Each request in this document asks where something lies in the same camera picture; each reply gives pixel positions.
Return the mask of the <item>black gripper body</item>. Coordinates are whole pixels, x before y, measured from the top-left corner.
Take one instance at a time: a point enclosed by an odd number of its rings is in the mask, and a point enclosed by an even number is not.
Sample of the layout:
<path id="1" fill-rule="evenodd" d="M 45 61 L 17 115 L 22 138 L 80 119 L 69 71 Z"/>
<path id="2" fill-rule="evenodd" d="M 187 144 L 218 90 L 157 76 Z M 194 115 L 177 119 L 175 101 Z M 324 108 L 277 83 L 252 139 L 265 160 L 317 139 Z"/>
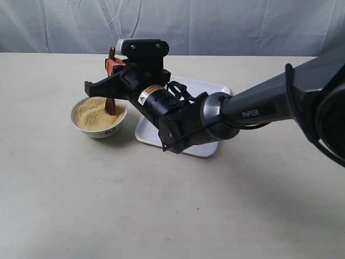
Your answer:
<path id="1" fill-rule="evenodd" d="M 116 66 L 114 74 L 99 82 L 85 82 L 89 97 L 128 100 L 155 127 L 161 116 L 180 110 L 194 101 L 187 87 L 170 81 L 166 69 L 147 71 L 138 65 Z"/>

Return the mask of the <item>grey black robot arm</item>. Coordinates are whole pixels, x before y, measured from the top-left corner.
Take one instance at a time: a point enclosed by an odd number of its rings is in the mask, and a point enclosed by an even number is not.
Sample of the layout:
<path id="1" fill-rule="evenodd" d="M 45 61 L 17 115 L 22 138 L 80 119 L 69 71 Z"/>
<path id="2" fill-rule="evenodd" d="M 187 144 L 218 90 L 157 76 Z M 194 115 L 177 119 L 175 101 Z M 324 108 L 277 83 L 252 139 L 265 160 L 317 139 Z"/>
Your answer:
<path id="1" fill-rule="evenodd" d="M 292 119 L 321 153 L 344 165 L 344 48 L 235 95 L 192 97 L 176 81 L 161 84 L 138 65 L 120 66 L 97 83 L 85 82 L 89 97 L 128 100 L 157 129 L 164 151 L 181 153 L 234 138 L 241 130 Z"/>

